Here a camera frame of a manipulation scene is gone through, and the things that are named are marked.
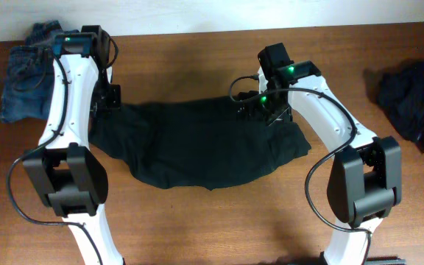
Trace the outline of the black jeans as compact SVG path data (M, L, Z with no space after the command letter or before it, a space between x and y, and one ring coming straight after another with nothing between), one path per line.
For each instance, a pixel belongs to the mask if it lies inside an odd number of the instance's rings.
M239 186L273 173L311 145L292 121L240 119L227 97L122 105L95 118L88 140L150 186Z

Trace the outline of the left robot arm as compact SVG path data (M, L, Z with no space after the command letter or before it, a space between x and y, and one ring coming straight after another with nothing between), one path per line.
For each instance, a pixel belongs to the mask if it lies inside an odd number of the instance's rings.
M121 88L112 83L115 41L99 25L54 39L54 88L38 146L20 157L41 202L67 226L86 264L123 264L105 213L107 172L89 148L91 117L118 110Z

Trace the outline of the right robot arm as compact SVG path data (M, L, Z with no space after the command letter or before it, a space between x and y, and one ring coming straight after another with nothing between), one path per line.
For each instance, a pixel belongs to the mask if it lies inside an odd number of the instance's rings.
M309 170L305 197L316 216L333 230L330 243L307 264L404 264L401 258L369 258L375 229L401 202L401 150L392 137L378 137L361 124L330 90L310 60L296 63L276 43L258 53L260 68L253 79L257 91L240 93L241 112L260 113L267 125L297 111L318 135L328 154ZM336 217L328 221L314 205L310 181L327 160L333 165L327 186Z

